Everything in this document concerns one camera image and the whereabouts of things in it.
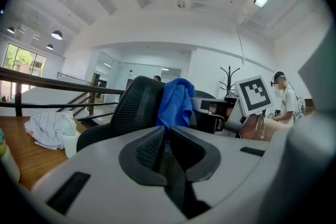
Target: black and white square marker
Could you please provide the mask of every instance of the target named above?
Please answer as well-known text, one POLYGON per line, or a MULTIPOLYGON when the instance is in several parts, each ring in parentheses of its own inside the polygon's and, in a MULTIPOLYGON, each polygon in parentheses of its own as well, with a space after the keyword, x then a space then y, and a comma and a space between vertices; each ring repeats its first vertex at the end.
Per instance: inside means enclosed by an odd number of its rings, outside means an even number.
POLYGON ((246 115, 261 112, 273 106, 261 76, 235 82, 246 115))

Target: window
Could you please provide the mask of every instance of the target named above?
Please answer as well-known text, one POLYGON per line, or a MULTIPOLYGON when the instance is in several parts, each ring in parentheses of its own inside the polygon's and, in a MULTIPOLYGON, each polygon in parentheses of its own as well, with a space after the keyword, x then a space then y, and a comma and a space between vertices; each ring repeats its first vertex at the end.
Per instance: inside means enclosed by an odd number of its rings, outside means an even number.
MULTIPOLYGON (((23 48, 19 48, 13 44, 8 44, 3 67, 10 70, 42 77, 46 59, 47 58, 42 55, 25 50, 23 48)), ((9 99, 13 98, 15 95, 16 84, 10 83, 8 81, 0 81, 0 83, 2 101, 8 101, 9 99)), ((22 85, 22 92, 25 92, 30 88, 32 87, 28 85, 22 85)))

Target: crumpled white cloth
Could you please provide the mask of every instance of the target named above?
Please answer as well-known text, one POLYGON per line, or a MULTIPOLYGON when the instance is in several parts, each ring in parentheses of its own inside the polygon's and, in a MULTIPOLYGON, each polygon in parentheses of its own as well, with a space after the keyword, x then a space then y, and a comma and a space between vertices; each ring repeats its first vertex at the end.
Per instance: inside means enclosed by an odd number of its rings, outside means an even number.
POLYGON ((65 112, 45 112, 39 115, 31 116, 30 120, 25 123, 25 129, 28 134, 34 138, 35 144, 56 150, 64 148, 61 135, 62 130, 62 114, 67 113, 74 120, 72 111, 65 112))

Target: coat rack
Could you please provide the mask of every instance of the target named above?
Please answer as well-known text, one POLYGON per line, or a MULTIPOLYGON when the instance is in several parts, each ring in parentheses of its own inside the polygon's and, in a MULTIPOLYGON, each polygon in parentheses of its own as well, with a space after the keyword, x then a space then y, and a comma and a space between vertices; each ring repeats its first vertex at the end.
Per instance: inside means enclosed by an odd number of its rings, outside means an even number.
POLYGON ((233 85, 231 85, 232 75, 234 74, 234 72, 236 72, 240 68, 238 68, 235 71, 233 71, 232 74, 231 74, 231 66, 229 66, 229 73, 225 69, 223 69, 222 67, 220 69, 224 70, 224 72, 227 74, 227 85, 225 83, 223 83, 223 82, 220 81, 220 83, 224 84, 226 88, 224 89, 223 87, 221 87, 221 89, 226 90, 226 93, 228 93, 231 90, 231 87, 233 86, 233 85))

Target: person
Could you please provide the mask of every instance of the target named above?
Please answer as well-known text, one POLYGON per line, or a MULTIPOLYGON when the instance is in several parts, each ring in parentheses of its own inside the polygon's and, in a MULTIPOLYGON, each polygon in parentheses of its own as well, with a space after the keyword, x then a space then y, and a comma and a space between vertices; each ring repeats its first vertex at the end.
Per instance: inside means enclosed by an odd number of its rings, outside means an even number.
POLYGON ((288 83, 285 74, 281 71, 274 75, 274 82, 271 83, 275 90, 283 91, 281 95, 281 109, 280 114, 273 118, 273 120, 292 126, 294 123, 295 107, 297 98, 293 87, 288 83))
POLYGON ((161 81, 161 77, 160 76, 154 76, 153 80, 161 81))

